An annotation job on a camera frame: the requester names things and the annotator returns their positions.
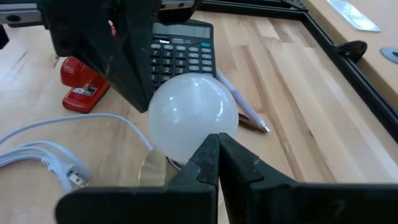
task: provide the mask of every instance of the calculator keypad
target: calculator keypad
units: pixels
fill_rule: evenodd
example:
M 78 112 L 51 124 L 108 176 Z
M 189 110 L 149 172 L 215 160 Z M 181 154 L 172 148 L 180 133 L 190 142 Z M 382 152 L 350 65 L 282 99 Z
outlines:
M 188 72 L 199 72 L 213 77 L 213 50 L 209 43 L 195 46 L 172 44 L 152 44 L 150 55 L 150 79 L 157 83 L 165 83 L 176 75 Z

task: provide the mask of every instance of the black calculator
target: black calculator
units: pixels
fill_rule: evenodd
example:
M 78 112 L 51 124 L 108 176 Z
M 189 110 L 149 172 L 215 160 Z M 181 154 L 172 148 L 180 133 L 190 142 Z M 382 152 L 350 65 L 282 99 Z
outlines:
M 150 47 L 154 87 L 190 72 L 216 77 L 213 25 L 207 22 L 191 19 L 171 26 L 156 22 Z

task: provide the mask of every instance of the red stapler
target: red stapler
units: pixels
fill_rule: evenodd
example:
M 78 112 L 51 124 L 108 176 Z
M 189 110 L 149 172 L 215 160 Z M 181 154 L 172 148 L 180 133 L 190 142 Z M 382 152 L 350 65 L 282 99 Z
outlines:
M 61 81 L 72 87 L 62 100 L 63 107 L 81 113 L 89 113 L 109 89 L 104 78 L 75 57 L 63 62 Z

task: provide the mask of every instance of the light bulb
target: light bulb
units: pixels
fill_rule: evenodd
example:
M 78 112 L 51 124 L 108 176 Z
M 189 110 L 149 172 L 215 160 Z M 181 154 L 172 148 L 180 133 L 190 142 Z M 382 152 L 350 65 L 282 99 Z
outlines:
M 209 134 L 234 136 L 238 109 L 218 80 L 188 73 L 164 83 L 149 104 L 149 135 L 155 149 L 186 164 Z

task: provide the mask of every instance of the cable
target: cable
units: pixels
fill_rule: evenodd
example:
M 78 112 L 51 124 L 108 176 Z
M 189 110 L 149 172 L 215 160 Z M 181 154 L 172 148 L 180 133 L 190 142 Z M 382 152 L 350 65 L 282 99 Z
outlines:
M 43 126 L 46 124 L 59 123 L 64 121 L 74 121 L 86 118 L 101 118 L 101 117 L 116 118 L 121 121 L 124 121 L 130 126 L 130 128 L 133 131 L 137 133 L 137 135 L 140 137 L 141 141 L 144 143 L 146 148 L 148 148 L 148 150 L 150 151 L 153 150 L 153 147 L 150 144 L 150 142 L 145 138 L 145 136 L 135 125 L 133 125 L 126 118 L 123 118 L 115 114 L 107 114 L 107 113 L 80 114 L 80 115 L 67 116 L 63 118 L 57 118 L 57 119 L 51 119 L 47 121 L 33 123 L 18 130 L 15 130 L 5 135 L 4 137 L 0 138 L 0 145 L 6 142 L 9 138 L 23 131 Z M 67 161 L 61 159 L 60 157 L 58 157 L 56 154 L 52 153 L 48 149 L 39 147 L 39 145 L 45 145 L 53 149 L 57 149 L 65 157 L 67 157 L 68 160 L 71 160 L 73 163 L 68 163 Z M 4 152 L 0 154 L 0 167 L 4 167 L 13 162 L 23 161 L 26 159 L 33 159 L 40 161 L 41 163 L 47 166 L 47 169 L 49 171 L 56 173 L 58 179 L 60 180 L 66 192 L 70 192 L 73 189 L 72 183 L 77 184 L 80 187 L 87 186 L 88 183 L 86 180 L 88 180 L 92 175 L 89 168 L 74 153 L 72 153 L 67 148 L 52 141 L 33 141 L 20 145 L 15 149 L 11 149 L 10 151 Z
M 80 114 L 80 115 L 67 116 L 67 117 L 63 117 L 63 118 L 56 118 L 56 119 L 51 119 L 48 121 L 40 121 L 37 123 L 33 123 L 33 124 L 27 125 L 23 128 L 20 128 L 18 130 L 15 130 L 15 131 L 5 135 L 3 138 L 0 139 L 0 145 L 2 143 L 4 143 L 5 141 L 7 141 L 9 138 L 13 137 L 14 135 L 21 133 L 23 131 L 26 131 L 28 129 L 31 129 L 31 128 L 36 128 L 36 127 L 43 126 L 46 124 L 59 123 L 59 122 L 64 122 L 64 121 L 73 121 L 73 120 L 86 119 L 86 118 L 103 118 L 103 117 L 116 118 L 116 119 L 126 122 L 130 126 L 130 128 L 137 133 L 137 135 L 140 137 L 141 141 L 148 148 L 148 150 L 152 151 L 154 149 L 152 147 L 152 145 L 149 143 L 149 141 L 145 138 L 144 134 L 135 125 L 133 125 L 130 121 L 128 121 L 126 118 L 123 118 L 116 114 L 107 114 L 107 113 Z
M 36 159 L 43 162 L 49 168 L 49 171 L 54 171 L 58 176 L 62 187 L 66 192 L 72 191 L 72 185 L 67 176 L 67 170 L 64 170 L 61 160 L 54 153 L 41 147 L 17 147 L 11 149 L 3 154 L 0 154 L 0 167 L 4 167 L 10 163 L 20 161 L 22 159 Z

